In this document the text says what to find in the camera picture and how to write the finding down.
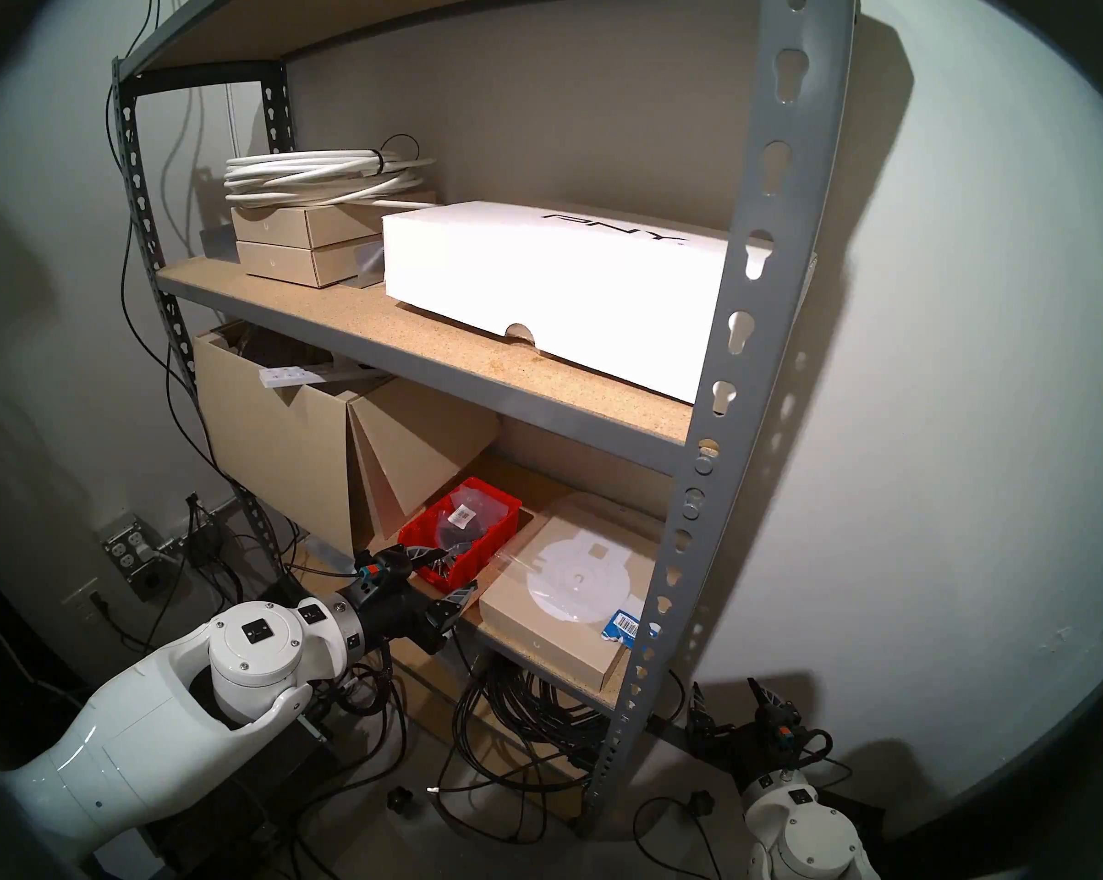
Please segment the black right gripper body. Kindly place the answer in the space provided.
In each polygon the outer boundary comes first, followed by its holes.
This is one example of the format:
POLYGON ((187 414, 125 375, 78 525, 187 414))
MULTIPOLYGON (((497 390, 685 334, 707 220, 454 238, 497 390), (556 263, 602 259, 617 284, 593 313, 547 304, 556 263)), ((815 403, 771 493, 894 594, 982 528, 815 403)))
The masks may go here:
POLYGON ((738 787, 769 773, 806 769, 828 756, 832 737, 802 725, 794 709, 758 709, 750 725, 715 725, 693 710, 693 754, 727 772, 738 787))

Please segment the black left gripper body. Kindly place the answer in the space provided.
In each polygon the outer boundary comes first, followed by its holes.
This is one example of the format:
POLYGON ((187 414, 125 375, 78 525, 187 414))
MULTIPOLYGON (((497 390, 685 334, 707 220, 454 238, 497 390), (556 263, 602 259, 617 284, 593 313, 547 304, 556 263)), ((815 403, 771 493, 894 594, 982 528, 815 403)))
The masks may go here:
POLYGON ((439 635, 426 622, 426 607, 437 599, 409 582, 416 569, 401 561, 398 548, 375 554, 360 551, 354 566, 353 581, 340 594, 354 605, 368 650, 393 638, 409 638, 427 654, 445 647, 446 635, 439 635))

